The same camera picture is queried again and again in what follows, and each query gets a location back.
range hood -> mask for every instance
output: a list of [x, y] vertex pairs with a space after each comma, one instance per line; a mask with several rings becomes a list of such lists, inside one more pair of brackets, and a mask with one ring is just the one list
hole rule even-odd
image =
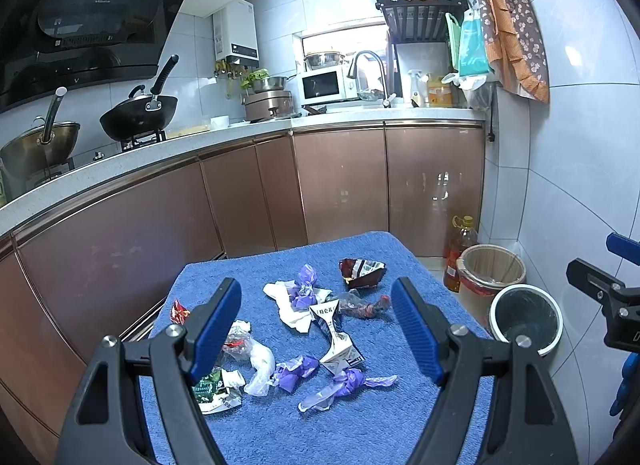
[[154, 77], [183, 0], [14, 0], [0, 25], [0, 112], [52, 93]]

white microwave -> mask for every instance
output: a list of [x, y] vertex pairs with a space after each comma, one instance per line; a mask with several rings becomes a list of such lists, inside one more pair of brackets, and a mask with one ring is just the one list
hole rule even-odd
[[347, 78], [349, 66], [345, 63], [298, 74], [300, 105], [314, 106], [342, 100], [357, 100], [356, 81]]

white countertop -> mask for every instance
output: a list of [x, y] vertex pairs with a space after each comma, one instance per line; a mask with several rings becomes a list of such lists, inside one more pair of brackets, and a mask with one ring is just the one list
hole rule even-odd
[[136, 171], [146, 166], [242, 138], [260, 136], [270, 132], [296, 130], [305, 127], [350, 122], [398, 121], [398, 120], [485, 120], [485, 115], [471, 109], [452, 108], [374, 108], [344, 112], [331, 112], [319, 116], [306, 116], [287, 120], [272, 120], [258, 124], [234, 124], [229, 128], [200, 132], [191, 136], [174, 138], [148, 145], [111, 158], [94, 162], [56, 178], [0, 208], [0, 236], [22, 225], [30, 218], [63, 201], [81, 194], [100, 183]]

blue towel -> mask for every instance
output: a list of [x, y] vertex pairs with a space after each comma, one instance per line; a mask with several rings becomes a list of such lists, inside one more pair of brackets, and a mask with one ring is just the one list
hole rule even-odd
[[[175, 299], [193, 309], [210, 299], [223, 278], [233, 277], [242, 286], [238, 318], [251, 323], [252, 335], [273, 351], [277, 363], [303, 354], [320, 358], [329, 349], [329, 342], [318, 327], [312, 325], [308, 334], [299, 334], [285, 326], [278, 317], [275, 301], [262, 288], [266, 283], [294, 279], [300, 268], [309, 263], [318, 272], [316, 286], [343, 291], [346, 287], [338, 261], [345, 257], [386, 264], [388, 270], [380, 285], [364, 294], [367, 300], [376, 301], [380, 295], [388, 295], [398, 277], [408, 276], [427, 302], [441, 308], [450, 323], [466, 324], [474, 333], [487, 337], [452, 294], [400, 241], [386, 232], [369, 232], [273, 254], [188, 265], [175, 281], [151, 334], [156, 335], [170, 324], [169, 311]], [[304, 415], [298, 411], [298, 403], [332, 380], [332, 375], [322, 367], [311, 378], [298, 382], [292, 395], [281, 389], [271, 389], [265, 398], [243, 394], [241, 407], [205, 417], [230, 465], [406, 462], [439, 389], [418, 371], [392, 310], [388, 320], [345, 317], [343, 330], [365, 357], [366, 376], [399, 375], [398, 384], [389, 389], [364, 388], [353, 397], [338, 398], [326, 412]], [[234, 362], [227, 368], [240, 369], [247, 382], [254, 373], [248, 363], [243, 366]], [[151, 379], [141, 379], [141, 391], [156, 458], [162, 464], [174, 464]], [[476, 461], [491, 393], [492, 379], [483, 378], [459, 464], [471, 465]]]

black wok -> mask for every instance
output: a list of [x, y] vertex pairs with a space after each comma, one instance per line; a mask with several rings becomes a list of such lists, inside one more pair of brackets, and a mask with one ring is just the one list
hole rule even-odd
[[133, 88], [129, 98], [106, 112], [100, 125], [115, 141], [127, 141], [146, 132], [163, 130], [175, 114], [178, 99], [175, 96], [160, 95], [169, 73], [178, 63], [178, 55], [172, 55], [158, 75], [151, 88], [151, 94], [135, 96], [144, 91], [143, 85]]

